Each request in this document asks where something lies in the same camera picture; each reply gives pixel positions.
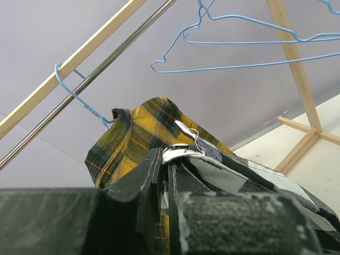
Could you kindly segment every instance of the silver rod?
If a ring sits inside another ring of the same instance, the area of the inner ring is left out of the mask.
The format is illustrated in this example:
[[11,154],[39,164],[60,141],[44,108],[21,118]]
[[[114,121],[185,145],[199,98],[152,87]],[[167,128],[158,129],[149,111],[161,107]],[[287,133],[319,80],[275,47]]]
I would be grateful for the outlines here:
[[[132,33],[107,59],[105,59],[81,84],[73,91],[80,94],[96,77],[98,77],[112,62],[114,62],[137,38],[143,34],[176,0],[167,0],[152,16],[150,16],[137,30]],[[1,161],[0,171],[12,161],[67,105],[74,97],[66,97],[52,112],[50,112],[14,149],[12,149]]]

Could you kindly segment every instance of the wooden frame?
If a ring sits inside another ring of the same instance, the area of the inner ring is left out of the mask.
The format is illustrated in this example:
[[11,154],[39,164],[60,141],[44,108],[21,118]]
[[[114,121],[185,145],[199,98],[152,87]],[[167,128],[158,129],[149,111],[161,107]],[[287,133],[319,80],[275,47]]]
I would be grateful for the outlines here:
[[[72,56],[61,66],[60,74],[65,79],[76,69],[95,49],[97,49],[114,31],[116,31],[135,11],[147,0],[129,0],[106,24],[104,24],[90,39],[88,39]],[[286,28],[291,28],[283,0],[267,0],[267,5],[274,22]],[[278,30],[280,40],[294,40],[290,33]],[[288,60],[300,58],[296,44],[283,44]],[[310,127],[301,123],[280,117],[278,120],[287,126],[303,131],[306,135],[292,149],[292,151],[276,167],[278,171],[286,174],[309,148],[322,138],[340,145],[340,137],[322,131],[320,120],[316,111],[314,99],[310,90],[307,76],[301,62],[290,63],[296,87],[299,91]],[[29,95],[16,109],[0,122],[0,139],[7,135],[26,115],[28,115],[55,87],[58,81],[55,73],[51,74],[31,95]]]

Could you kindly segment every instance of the clothes hanger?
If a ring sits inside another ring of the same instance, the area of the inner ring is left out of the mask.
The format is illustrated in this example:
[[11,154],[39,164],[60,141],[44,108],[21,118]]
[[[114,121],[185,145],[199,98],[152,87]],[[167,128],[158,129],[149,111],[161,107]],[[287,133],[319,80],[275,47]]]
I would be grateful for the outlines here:
[[[340,14],[340,12],[337,12],[333,9],[331,3],[329,0],[318,0],[322,3],[328,3],[328,9],[330,12],[334,14]],[[210,7],[213,5],[215,0],[212,0],[210,4],[207,6],[207,9],[210,9]],[[195,29],[200,28],[201,24],[192,27]],[[222,45],[237,45],[237,44],[291,44],[291,43],[312,43],[312,42],[320,42],[320,41],[334,41],[334,40],[340,40],[340,37],[334,37],[334,38],[321,38],[321,39],[313,39],[310,41],[298,41],[298,40],[291,40],[291,41],[193,41],[188,39],[187,35],[185,34],[188,30],[185,30],[183,32],[183,38],[191,44],[222,44]]]
[[[323,3],[329,3],[328,0],[319,0]],[[307,43],[313,40],[316,40],[319,37],[329,37],[329,36],[340,36],[340,33],[319,33],[317,35],[314,35],[312,37],[309,37],[307,39],[302,39],[300,37],[297,36],[297,34],[291,30],[291,29],[287,29],[287,28],[283,28],[280,27],[278,25],[274,25],[268,22],[264,22],[261,20],[257,20],[257,19],[253,19],[247,16],[242,16],[242,15],[236,15],[236,14],[231,14],[231,15],[222,15],[222,16],[218,16],[218,17],[212,17],[209,13],[209,9],[207,6],[203,5],[202,0],[198,0],[198,4],[199,4],[199,8],[198,8],[198,17],[199,17],[199,21],[195,24],[189,25],[185,28],[183,28],[178,35],[176,36],[176,38],[174,39],[174,41],[171,43],[171,45],[169,46],[169,48],[166,50],[166,52],[163,54],[163,59],[162,60],[156,60],[153,61],[151,63],[151,68],[157,72],[157,73],[184,73],[184,72],[199,72],[199,71],[211,71],[211,70],[222,70],[222,69],[235,69],[235,68],[243,68],[243,67],[255,67],[255,66],[270,66],[270,65],[279,65],[279,64],[286,64],[286,63],[293,63],[293,62],[301,62],[301,61],[308,61],[308,60],[316,60],[316,59],[320,59],[320,58],[326,58],[326,57],[332,57],[332,56],[337,56],[340,55],[340,52],[337,53],[332,53],[332,54],[326,54],[326,55],[320,55],[320,56],[315,56],[315,57],[306,57],[306,58],[299,58],[299,59],[293,59],[293,60],[286,60],[286,61],[280,61],[280,62],[270,62],[270,63],[261,63],[261,64],[249,64],[249,65],[234,65],[234,66],[220,66],[220,67],[207,67],[207,68],[200,68],[200,69],[187,69],[187,70],[172,70],[172,71],[160,71],[158,69],[156,69],[154,67],[154,64],[156,63],[165,63],[167,61],[166,59],[166,55],[169,53],[169,51],[174,47],[174,45],[176,44],[176,42],[178,41],[179,37],[181,35],[183,35],[187,30],[191,29],[191,28],[199,28],[201,23],[202,23],[202,17],[203,15],[207,15],[208,18],[210,18],[213,21],[216,20],[221,20],[221,19],[228,19],[228,18],[238,18],[238,19],[244,19],[253,23],[257,23],[257,24],[262,24],[271,28],[275,28],[275,29],[279,29],[285,32],[290,33],[294,39],[296,41],[286,41],[286,43]]]
[[[104,127],[105,127],[105,131],[108,131],[108,124],[110,123],[114,123],[115,120],[107,120],[106,118],[104,118],[102,115],[100,115],[98,112],[96,112],[91,106],[89,106],[84,100],[82,100],[80,97],[78,97],[75,93],[73,93],[73,91],[71,89],[69,89],[63,82],[63,80],[60,77],[59,74],[59,68],[60,68],[61,64],[56,64],[54,66],[54,72],[55,72],[55,76],[59,82],[59,84],[68,92],[70,93],[75,99],[77,99],[78,101],[80,101],[83,104],[83,107],[86,108],[87,110],[89,110],[95,117],[99,118],[100,121],[103,123]],[[73,70],[77,75],[79,75],[80,77],[82,77],[83,79],[85,79],[85,76],[82,75],[79,71],[77,71],[76,69]]]

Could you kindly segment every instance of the gray wall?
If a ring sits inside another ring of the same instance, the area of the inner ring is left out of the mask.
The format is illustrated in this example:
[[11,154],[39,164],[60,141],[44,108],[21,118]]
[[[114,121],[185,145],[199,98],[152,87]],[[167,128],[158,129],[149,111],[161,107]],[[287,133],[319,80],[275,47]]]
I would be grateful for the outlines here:
[[[0,119],[9,114],[52,72],[95,33],[127,0],[0,0]],[[148,0],[137,13],[78,67],[89,74],[164,1]],[[340,32],[340,16],[317,0],[286,0],[293,28],[300,37]],[[340,3],[334,3],[340,9]],[[266,1],[216,0],[214,16],[243,14],[272,22]],[[265,122],[287,109],[301,109],[288,65],[181,74],[158,74],[150,63],[160,59],[177,33],[197,21],[197,1],[178,0],[148,31],[82,93],[97,111],[135,108],[149,98],[166,96],[189,117],[232,146],[275,122]],[[268,27],[228,19],[204,20],[188,35],[202,40],[278,40]],[[299,44],[302,57],[340,51],[339,41]],[[193,45],[180,40],[160,69],[264,63],[285,60],[281,45]],[[313,94],[339,92],[338,57],[304,64]],[[71,88],[81,82],[71,74]],[[17,144],[67,93],[57,87],[6,138],[0,157]],[[83,161],[103,134],[101,122],[74,101],[6,169],[4,186],[91,185]],[[70,181],[68,174],[73,175]]]

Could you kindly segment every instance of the yellow plaid fabric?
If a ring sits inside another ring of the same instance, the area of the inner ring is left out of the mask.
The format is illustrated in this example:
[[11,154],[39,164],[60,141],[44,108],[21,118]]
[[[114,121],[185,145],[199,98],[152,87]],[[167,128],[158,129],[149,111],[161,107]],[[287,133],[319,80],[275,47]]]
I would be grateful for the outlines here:
[[[156,97],[133,110],[113,109],[115,122],[90,149],[85,164],[96,187],[104,188],[134,169],[152,148],[175,143],[194,144],[175,120],[196,129],[201,138],[233,154],[197,123],[185,116],[169,99]],[[157,254],[169,254],[169,219],[164,211],[157,228]]]

